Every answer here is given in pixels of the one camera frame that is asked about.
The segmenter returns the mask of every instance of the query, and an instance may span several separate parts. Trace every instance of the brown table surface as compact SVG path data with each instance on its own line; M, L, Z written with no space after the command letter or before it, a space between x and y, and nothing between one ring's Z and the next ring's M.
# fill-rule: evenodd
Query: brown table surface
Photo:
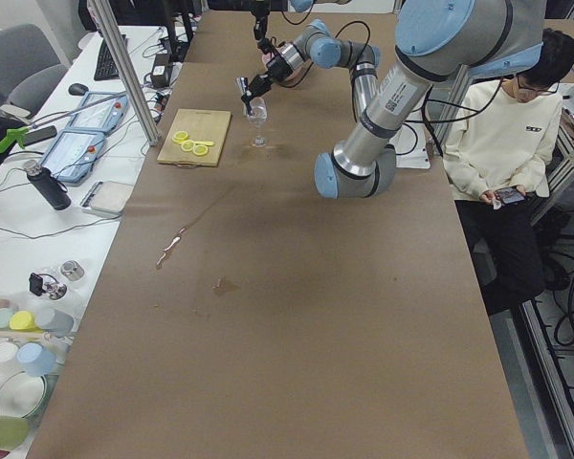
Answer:
M366 21L385 75L393 16L318 16ZM28 457L527 457L442 164L322 199L314 161L353 127L345 69L276 86L270 146L249 147L234 79L262 69L253 24L205 13L160 127L230 110L223 157L148 152ZM269 34L302 27L273 13Z

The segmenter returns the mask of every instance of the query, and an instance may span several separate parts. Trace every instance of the young man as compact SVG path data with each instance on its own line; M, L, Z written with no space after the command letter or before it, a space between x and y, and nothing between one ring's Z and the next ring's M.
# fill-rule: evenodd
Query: young man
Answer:
M472 118L456 121L445 146L444 166L468 248L472 252L484 238L497 263L497 278L481 287L489 315L514 310L544 290L526 200L494 209L497 190L508 186L523 197L549 195L545 167L552 158L562 111L555 83L574 63L574 39L546 29L542 43L533 68L512 79L470 87L464 107L481 110L493 101ZM471 114L461 109L458 118Z

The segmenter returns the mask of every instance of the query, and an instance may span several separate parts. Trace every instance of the light blue cup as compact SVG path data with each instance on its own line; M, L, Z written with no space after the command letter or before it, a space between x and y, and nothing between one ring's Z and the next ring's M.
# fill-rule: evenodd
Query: light blue cup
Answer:
M36 342L28 342L17 351L17 361L30 376L45 376L54 369L55 354Z

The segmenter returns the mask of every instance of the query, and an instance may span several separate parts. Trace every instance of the white plate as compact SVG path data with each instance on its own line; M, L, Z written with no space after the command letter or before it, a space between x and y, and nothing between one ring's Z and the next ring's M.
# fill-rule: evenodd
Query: white plate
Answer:
M0 415L25 418L40 406L47 393L44 378L18 373L0 387Z

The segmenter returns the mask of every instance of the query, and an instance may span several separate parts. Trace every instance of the black hair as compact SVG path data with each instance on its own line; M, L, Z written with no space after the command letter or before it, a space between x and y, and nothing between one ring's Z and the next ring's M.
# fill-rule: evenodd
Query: black hair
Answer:
M574 65L574 38L561 31L544 29L538 63L522 72L527 84L547 88L561 81Z

